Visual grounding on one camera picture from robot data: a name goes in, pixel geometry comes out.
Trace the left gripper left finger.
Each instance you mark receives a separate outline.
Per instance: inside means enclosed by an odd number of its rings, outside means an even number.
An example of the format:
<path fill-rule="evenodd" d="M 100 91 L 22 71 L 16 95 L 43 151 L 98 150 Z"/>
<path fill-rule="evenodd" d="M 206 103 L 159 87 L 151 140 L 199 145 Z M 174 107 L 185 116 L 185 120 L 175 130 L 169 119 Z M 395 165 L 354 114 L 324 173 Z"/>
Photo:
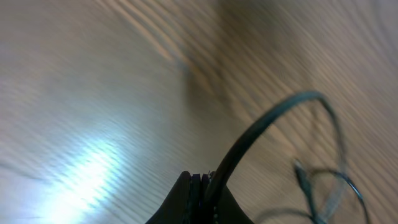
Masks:
<path fill-rule="evenodd" d="M 146 224 L 181 224 L 190 197 L 190 178 L 187 171 L 178 177 L 159 209 Z"/>

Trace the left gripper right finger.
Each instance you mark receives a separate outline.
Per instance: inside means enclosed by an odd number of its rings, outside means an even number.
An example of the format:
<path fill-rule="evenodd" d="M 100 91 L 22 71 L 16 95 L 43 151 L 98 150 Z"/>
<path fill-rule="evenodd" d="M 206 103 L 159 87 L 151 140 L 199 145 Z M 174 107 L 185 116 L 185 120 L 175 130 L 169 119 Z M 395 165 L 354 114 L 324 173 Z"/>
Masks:
<path fill-rule="evenodd" d="M 210 194 L 215 171 L 209 173 L 208 223 L 211 224 L 253 224 L 243 212 L 227 186 L 218 194 Z"/>

